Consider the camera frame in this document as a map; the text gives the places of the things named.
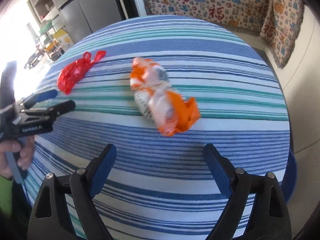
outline orange plastic bag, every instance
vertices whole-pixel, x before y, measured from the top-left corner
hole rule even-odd
[[[151,59],[133,59],[130,87],[141,113],[163,135],[184,132],[200,118],[195,98],[184,100],[171,88],[165,69]]]
[[[107,52],[104,50],[99,50],[94,57],[94,60],[91,60],[91,53],[85,52],[82,58],[67,65],[61,70],[58,76],[58,88],[65,92],[66,95],[70,94],[74,85],[83,79],[84,75],[93,66],[93,64],[100,61],[106,53]]]

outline striped tablecloth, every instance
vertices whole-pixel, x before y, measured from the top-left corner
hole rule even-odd
[[[55,88],[59,72],[80,58],[105,49],[69,96],[76,110],[59,117],[54,131],[36,137],[26,180],[34,202],[46,173],[70,174],[85,167],[108,143],[117,160],[94,203],[118,240],[203,240],[227,199],[218,190],[202,151],[213,143],[221,155],[248,173],[273,171],[281,181],[289,152],[284,98],[265,62],[241,39],[214,24],[179,16],[141,17],[91,34],[49,70],[38,91]],[[187,132],[167,138],[140,115],[129,87],[133,57],[152,58],[170,83],[194,96],[202,118]],[[243,233],[250,196],[235,236]],[[78,235],[83,230],[67,196]]]

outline stainless steel refrigerator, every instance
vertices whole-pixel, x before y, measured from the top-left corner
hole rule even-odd
[[[126,19],[124,3],[121,5],[120,0],[52,1],[74,43],[79,42],[92,32]],[[129,8],[129,14],[133,17],[137,16],[134,10],[136,11],[136,8]]]

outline green sleeve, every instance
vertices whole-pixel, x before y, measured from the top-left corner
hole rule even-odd
[[[11,217],[12,212],[12,186],[13,180],[0,176],[0,208],[7,217]]]

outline red plastic bag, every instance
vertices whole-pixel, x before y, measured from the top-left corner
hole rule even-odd
[[[70,63],[61,70],[57,81],[58,88],[65,92],[66,95],[70,94],[74,85],[83,79],[92,65],[100,61],[106,53],[105,50],[99,50],[94,60],[91,60],[91,53],[85,52],[82,58]]]

